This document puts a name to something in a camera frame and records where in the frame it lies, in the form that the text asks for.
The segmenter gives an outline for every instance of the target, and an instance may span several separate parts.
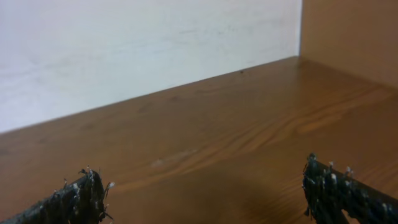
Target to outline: wood grain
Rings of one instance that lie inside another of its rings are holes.
[[[120,223],[308,223],[316,152],[398,196],[397,91],[288,58],[0,136],[0,219],[78,178]]]
[[[398,2],[303,1],[301,56],[398,87]]]

